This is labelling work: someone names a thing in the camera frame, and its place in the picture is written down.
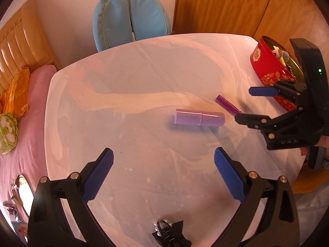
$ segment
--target blue chair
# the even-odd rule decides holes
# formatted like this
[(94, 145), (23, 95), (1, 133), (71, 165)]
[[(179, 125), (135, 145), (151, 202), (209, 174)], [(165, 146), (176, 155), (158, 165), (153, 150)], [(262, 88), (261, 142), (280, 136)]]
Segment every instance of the blue chair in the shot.
[(128, 0), (100, 0), (94, 10), (93, 33), (98, 52), (133, 41)]
[(93, 33), (98, 52), (136, 41), (170, 35), (170, 21), (159, 0), (100, 0)]
[(136, 41), (170, 35), (170, 21), (159, 0), (128, 0)]

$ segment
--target orange cushion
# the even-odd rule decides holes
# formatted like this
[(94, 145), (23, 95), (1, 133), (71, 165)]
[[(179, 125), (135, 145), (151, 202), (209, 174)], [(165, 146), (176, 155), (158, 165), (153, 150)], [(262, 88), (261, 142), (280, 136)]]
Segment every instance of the orange cushion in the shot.
[(17, 120), (27, 114), (29, 110), (29, 105), (26, 104), (29, 79), (30, 70), (27, 67), (23, 67), (14, 77), (9, 89), (0, 96), (1, 113), (10, 112)]

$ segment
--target wooden cabinet door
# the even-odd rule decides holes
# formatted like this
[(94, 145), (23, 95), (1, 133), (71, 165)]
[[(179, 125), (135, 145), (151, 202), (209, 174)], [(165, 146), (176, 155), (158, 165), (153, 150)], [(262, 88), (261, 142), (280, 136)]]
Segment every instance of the wooden cabinet door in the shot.
[(292, 55), (290, 38), (305, 38), (321, 51), (329, 73), (329, 26), (313, 0), (270, 0), (254, 35), (271, 37)]
[(253, 36), (269, 0), (176, 0), (173, 33)]

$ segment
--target purple cylinder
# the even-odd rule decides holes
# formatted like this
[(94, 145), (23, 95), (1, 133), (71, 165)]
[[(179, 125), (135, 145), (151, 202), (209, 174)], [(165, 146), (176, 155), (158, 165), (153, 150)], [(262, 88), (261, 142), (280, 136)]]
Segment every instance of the purple cylinder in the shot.
[(224, 109), (226, 109), (229, 113), (233, 114), (233, 115), (237, 115), (239, 113), (242, 113), (241, 111), (239, 111), (235, 106), (233, 106), (230, 102), (228, 102), (224, 97), (222, 97), (221, 95), (219, 95), (216, 98), (216, 102), (218, 104), (220, 104)]
[(223, 126), (225, 115), (222, 112), (176, 109), (175, 124), (198, 126)]

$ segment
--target white table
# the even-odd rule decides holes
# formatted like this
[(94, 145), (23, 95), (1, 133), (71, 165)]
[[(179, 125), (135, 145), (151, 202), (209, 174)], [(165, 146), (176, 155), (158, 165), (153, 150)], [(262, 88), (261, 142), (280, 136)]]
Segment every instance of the white table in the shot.
[[(193, 247), (211, 246), (239, 205), (214, 165), (215, 148), (273, 179), (294, 181), (304, 160), (296, 149), (267, 151), (259, 131), (238, 125), (214, 101), (221, 94), (245, 113), (284, 113), (274, 99), (248, 94), (250, 86), (262, 85), (249, 60), (256, 44), (230, 34), (166, 36), (115, 47), (57, 72), (45, 117), (50, 179), (81, 171), (109, 147), (114, 165), (88, 205), (118, 247), (157, 246), (151, 233), (159, 219), (184, 220)], [(226, 122), (219, 128), (175, 125), (176, 108), (223, 112)], [(73, 231), (79, 237), (76, 225)]]

